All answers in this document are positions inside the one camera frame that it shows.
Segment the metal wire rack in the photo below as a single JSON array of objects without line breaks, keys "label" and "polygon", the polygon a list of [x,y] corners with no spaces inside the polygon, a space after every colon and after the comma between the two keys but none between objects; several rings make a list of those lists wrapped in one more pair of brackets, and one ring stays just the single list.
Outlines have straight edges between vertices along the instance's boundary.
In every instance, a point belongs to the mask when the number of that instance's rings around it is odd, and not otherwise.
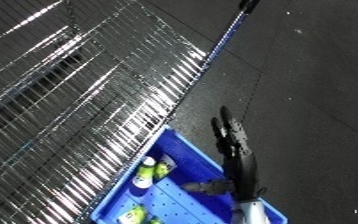
[{"label": "metal wire rack", "polygon": [[209,55],[135,0],[0,0],[0,223],[80,223]]}]

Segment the floor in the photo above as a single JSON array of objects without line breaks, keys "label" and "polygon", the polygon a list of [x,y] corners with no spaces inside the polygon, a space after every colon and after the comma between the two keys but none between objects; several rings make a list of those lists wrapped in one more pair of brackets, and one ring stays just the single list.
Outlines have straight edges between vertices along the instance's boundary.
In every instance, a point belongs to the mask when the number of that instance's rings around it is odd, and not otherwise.
[{"label": "floor", "polygon": [[[205,51],[237,2],[143,1]],[[171,122],[218,162],[209,124],[221,105],[291,223],[358,223],[358,1],[261,0]]]}]

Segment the blue tray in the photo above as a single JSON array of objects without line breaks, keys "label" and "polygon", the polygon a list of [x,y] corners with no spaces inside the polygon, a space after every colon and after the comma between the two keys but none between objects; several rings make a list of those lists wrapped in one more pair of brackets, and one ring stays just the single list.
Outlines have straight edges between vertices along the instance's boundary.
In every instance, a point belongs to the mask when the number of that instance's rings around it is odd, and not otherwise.
[{"label": "blue tray", "polygon": [[[149,189],[140,190],[132,184],[137,168],[134,165],[93,211],[92,220],[98,224],[117,223],[119,216],[143,204],[148,219],[156,215],[166,224],[230,223],[232,200],[228,194],[207,196],[180,189],[187,182],[222,178],[220,166],[167,126],[146,155],[158,161],[163,153],[174,159],[176,169]],[[266,201],[263,203],[272,224],[287,223],[284,215]]]}]

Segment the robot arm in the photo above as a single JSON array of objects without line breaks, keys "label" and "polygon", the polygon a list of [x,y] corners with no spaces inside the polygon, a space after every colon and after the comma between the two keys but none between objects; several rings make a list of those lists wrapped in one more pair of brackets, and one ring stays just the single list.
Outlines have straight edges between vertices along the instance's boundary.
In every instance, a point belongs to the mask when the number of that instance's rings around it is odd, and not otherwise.
[{"label": "robot arm", "polygon": [[269,221],[259,200],[266,188],[259,188],[256,158],[247,145],[247,135],[226,107],[221,108],[221,117],[223,125],[217,118],[213,118],[211,123],[216,146],[224,157],[222,168],[226,179],[188,183],[182,187],[207,195],[230,192],[234,201],[232,224],[267,224]]}]

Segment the green can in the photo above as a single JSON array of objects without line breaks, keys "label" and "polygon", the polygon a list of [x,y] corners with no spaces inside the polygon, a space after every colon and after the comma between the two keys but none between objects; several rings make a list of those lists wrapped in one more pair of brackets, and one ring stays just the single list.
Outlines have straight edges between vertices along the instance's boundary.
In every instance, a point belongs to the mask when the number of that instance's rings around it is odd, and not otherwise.
[{"label": "green can", "polygon": [[153,216],[153,218],[150,219],[147,224],[164,224],[164,222],[161,221],[161,219],[159,219],[157,216]]},{"label": "green can", "polygon": [[142,205],[136,205],[128,212],[118,217],[118,223],[120,224],[142,224],[146,219],[147,210]]}]

